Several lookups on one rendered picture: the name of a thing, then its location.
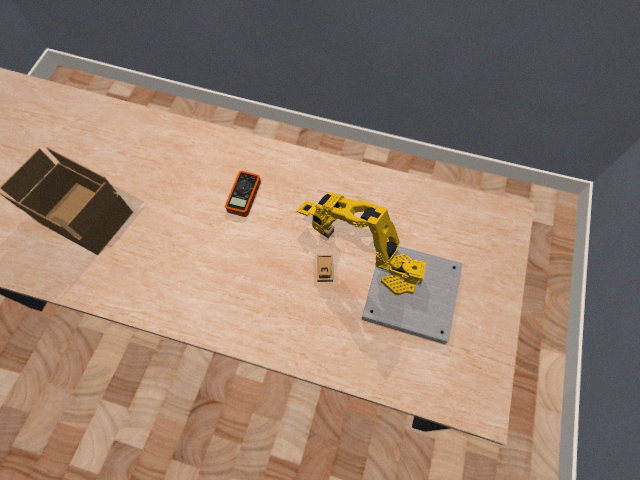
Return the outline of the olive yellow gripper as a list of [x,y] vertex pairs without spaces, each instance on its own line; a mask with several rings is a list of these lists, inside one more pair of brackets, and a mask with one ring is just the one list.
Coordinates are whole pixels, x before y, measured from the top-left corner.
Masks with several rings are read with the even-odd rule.
[[[309,201],[305,201],[301,207],[297,210],[298,213],[309,216],[310,214],[313,216],[313,213],[316,210],[316,206],[317,204],[309,202]],[[333,218],[333,217],[329,217],[329,219],[325,222],[325,224],[323,226],[318,225],[317,223],[315,223],[314,221],[312,221],[312,226],[313,228],[318,231],[320,234],[324,233],[325,229],[328,229],[331,224],[333,222],[335,222],[337,218]],[[321,232],[323,231],[323,232]]]

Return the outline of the orange digital multimeter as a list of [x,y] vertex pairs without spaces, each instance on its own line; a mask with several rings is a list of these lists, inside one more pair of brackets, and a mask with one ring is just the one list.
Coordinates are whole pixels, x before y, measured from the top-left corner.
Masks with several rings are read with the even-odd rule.
[[260,183],[259,175],[240,171],[225,204],[227,212],[247,217]]

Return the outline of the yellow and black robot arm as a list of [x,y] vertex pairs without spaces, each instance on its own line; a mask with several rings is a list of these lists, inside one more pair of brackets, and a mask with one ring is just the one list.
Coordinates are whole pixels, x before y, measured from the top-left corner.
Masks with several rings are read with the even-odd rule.
[[[353,215],[356,212],[364,213],[358,218]],[[312,221],[323,226],[329,217],[346,221],[355,227],[369,226],[377,251],[375,265],[392,274],[382,277],[381,283],[394,295],[414,293],[416,283],[422,278],[424,262],[412,260],[405,254],[395,256],[400,241],[386,208],[328,192],[318,202]]]

